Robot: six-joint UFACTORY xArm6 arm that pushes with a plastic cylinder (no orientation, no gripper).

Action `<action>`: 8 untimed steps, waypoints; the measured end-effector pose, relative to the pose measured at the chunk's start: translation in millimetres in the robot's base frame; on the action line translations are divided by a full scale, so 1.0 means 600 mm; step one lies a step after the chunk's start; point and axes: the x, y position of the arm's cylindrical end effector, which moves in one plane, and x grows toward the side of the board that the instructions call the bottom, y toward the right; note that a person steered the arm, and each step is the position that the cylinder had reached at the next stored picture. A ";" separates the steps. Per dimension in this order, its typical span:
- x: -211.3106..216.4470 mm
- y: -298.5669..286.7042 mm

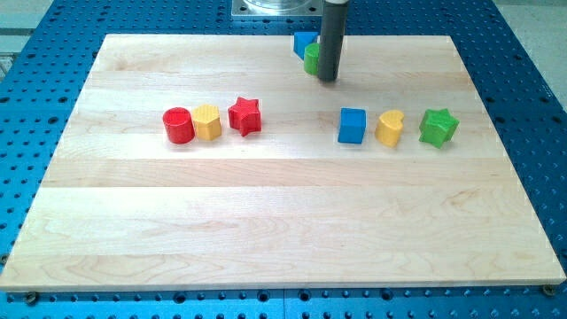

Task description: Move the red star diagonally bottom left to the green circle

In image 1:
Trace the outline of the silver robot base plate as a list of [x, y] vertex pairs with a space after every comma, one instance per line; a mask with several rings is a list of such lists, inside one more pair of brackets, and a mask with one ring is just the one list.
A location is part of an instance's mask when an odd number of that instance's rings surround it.
[[320, 16], [323, 0], [231, 0], [236, 17]]

